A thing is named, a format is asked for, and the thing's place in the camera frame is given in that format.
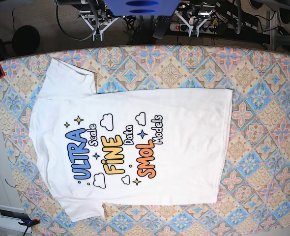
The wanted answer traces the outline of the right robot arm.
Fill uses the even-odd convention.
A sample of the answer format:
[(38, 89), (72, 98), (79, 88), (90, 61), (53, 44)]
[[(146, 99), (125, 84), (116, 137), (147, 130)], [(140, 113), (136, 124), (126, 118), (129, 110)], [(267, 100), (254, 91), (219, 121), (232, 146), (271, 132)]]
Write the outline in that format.
[[(56, 20), (59, 29), (67, 37), (76, 41), (85, 41), (92, 38), (93, 41), (104, 39), (104, 32), (119, 19), (111, 10), (107, 8), (103, 0), (55, 0), (56, 4)], [(69, 35), (61, 26), (58, 17), (59, 6), (72, 6), (78, 10), (79, 18), (83, 19), (86, 25), (90, 28), (91, 33), (86, 38), (76, 38)]]

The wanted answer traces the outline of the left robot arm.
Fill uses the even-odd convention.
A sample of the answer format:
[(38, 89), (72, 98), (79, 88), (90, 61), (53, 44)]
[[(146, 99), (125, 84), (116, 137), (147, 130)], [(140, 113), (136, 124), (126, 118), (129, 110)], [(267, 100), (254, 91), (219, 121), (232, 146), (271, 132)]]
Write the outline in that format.
[(174, 25), (175, 31), (186, 32), (189, 37), (199, 37), (200, 33), (214, 34), (220, 25), (215, 10), (217, 3), (217, 0), (180, 1), (174, 12), (178, 19)]

